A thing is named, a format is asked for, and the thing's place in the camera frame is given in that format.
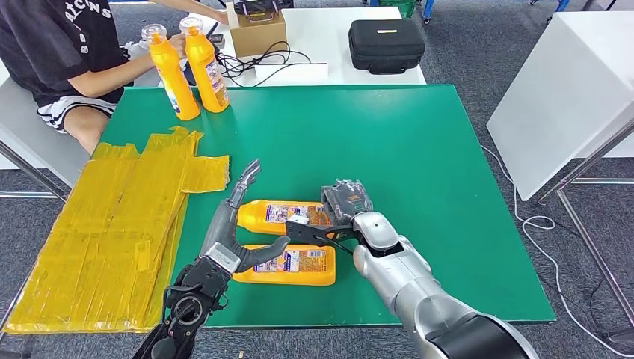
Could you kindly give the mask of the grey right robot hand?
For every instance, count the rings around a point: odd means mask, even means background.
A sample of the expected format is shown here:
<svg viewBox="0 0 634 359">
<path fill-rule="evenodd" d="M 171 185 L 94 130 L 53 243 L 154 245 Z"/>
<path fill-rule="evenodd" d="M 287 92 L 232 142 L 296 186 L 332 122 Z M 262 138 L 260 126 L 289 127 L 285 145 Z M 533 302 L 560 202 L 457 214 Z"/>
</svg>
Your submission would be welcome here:
<svg viewBox="0 0 634 359">
<path fill-rule="evenodd" d="M 334 226 L 350 224 L 355 215 L 374 210 L 365 187 L 358 179 L 338 179 L 333 185 L 322 186 L 320 193 L 326 216 Z"/>
</svg>

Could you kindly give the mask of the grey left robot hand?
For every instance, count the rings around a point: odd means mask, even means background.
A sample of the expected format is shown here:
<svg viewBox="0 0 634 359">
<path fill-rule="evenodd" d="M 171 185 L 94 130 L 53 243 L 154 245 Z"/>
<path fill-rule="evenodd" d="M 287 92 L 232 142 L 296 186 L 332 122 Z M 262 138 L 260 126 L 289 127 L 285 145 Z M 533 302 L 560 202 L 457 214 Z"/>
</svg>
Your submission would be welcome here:
<svg viewBox="0 0 634 359">
<path fill-rule="evenodd" d="M 236 239 L 238 210 L 260 170 L 259 160 L 254 159 L 242 171 L 229 197 L 218 204 L 200 250 L 200 256 L 217 260 L 230 273 L 242 273 L 275 259 L 290 243 L 288 236 L 280 236 L 271 245 L 248 249 Z"/>
</svg>

